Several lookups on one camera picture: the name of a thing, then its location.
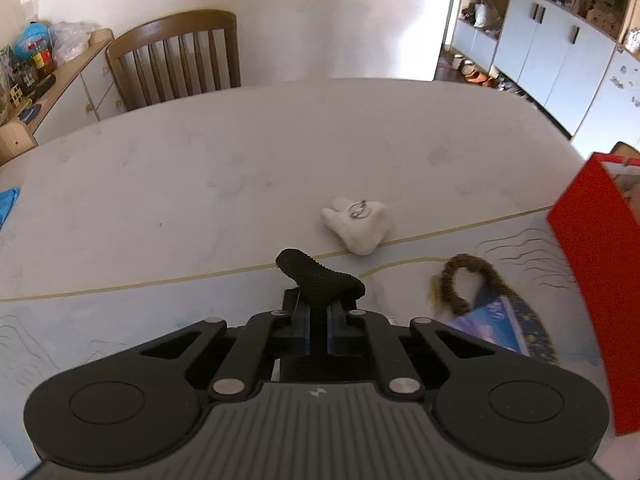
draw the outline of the bag on shelf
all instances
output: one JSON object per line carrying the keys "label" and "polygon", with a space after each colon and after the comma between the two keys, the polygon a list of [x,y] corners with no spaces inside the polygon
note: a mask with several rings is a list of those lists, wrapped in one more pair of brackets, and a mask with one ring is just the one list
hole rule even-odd
{"label": "bag on shelf", "polygon": [[53,61],[60,66],[80,56],[89,48],[89,38],[98,26],[91,22],[59,22],[49,27],[53,45]]}
{"label": "bag on shelf", "polygon": [[494,28],[500,23],[500,12],[495,8],[491,0],[481,0],[476,4],[476,22],[474,27],[477,28]]}

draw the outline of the white cabinet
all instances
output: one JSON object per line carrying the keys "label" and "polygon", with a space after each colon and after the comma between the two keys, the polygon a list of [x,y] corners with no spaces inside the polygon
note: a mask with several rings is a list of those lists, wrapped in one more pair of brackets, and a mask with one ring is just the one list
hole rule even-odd
{"label": "white cabinet", "polygon": [[564,35],[568,49],[545,108],[573,135],[598,90],[616,44],[578,18],[574,18],[570,30]]}
{"label": "white cabinet", "polygon": [[98,115],[98,118],[103,121],[105,119],[115,117],[116,115],[123,114],[125,111],[126,110],[122,103],[120,94],[118,93],[118,89],[116,88],[116,85],[113,84],[104,96],[102,102],[98,105],[96,114]]}
{"label": "white cabinet", "polygon": [[540,4],[536,18],[538,26],[518,78],[518,85],[544,105],[569,48],[568,37],[574,17],[556,7],[553,2],[545,2]]}
{"label": "white cabinet", "polygon": [[92,103],[97,107],[107,90],[113,85],[113,75],[109,70],[104,49],[98,52],[89,64],[82,69],[80,77]]}
{"label": "white cabinet", "polygon": [[486,35],[479,28],[472,27],[464,20],[458,20],[451,46],[462,52],[480,68],[489,72],[494,61],[497,43],[497,40]]}
{"label": "white cabinet", "polygon": [[626,50],[615,52],[591,108],[572,139],[584,158],[609,153],[621,140],[637,146],[640,140],[640,61]]}
{"label": "white cabinet", "polygon": [[471,59],[476,62],[476,65],[487,72],[494,62],[494,53],[497,43],[497,40],[486,35],[482,30],[476,31],[474,46],[471,49]]}
{"label": "white cabinet", "polygon": [[539,0],[509,0],[494,65],[514,81],[520,77],[538,27]]}
{"label": "white cabinet", "polygon": [[93,105],[84,91],[84,84],[76,77],[44,117],[33,137],[42,145],[97,122]]}
{"label": "white cabinet", "polygon": [[102,49],[74,77],[33,137],[42,145],[125,111]]}
{"label": "white cabinet", "polygon": [[457,20],[456,30],[453,31],[453,40],[451,42],[453,48],[471,58],[471,48],[474,46],[475,38],[476,29],[464,20]]}

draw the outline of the metal rivet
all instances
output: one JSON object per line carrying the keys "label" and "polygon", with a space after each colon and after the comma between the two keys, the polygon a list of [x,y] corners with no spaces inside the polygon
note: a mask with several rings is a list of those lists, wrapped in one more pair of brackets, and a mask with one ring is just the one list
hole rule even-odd
{"label": "metal rivet", "polygon": [[420,389],[420,383],[411,377],[396,377],[389,381],[389,389],[395,394],[414,394]]}
{"label": "metal rivet", "polygon": [[213,383],[213,391],[220,395],[235,395],[244,390],[240,379],[218,379]]}

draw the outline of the blue cloth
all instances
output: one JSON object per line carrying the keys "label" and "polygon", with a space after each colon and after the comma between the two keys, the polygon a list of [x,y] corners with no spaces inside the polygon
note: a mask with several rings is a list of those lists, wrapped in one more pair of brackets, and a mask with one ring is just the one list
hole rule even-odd
{"label": "blue cloth", "polygon": [[18,200],[18,195],[20,195],[20,190],[17,187],[0,192],[0,226],[4,225],[7,216],[9,216],[9,211],[11,211],[15,201]]}

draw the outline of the cabinet handle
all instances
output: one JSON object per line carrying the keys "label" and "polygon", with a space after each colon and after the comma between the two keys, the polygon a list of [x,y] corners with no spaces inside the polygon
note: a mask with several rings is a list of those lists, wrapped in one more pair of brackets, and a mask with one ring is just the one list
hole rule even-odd
{"label": "cabinet handle", "polygon": [[578,27],[577,25],[574,25],[574,27],[575,27],[575,34],[573,39],[571,40],[572,45],[575,45],[575,40],[578,39],[578,34],[580,33],[580,27]]}

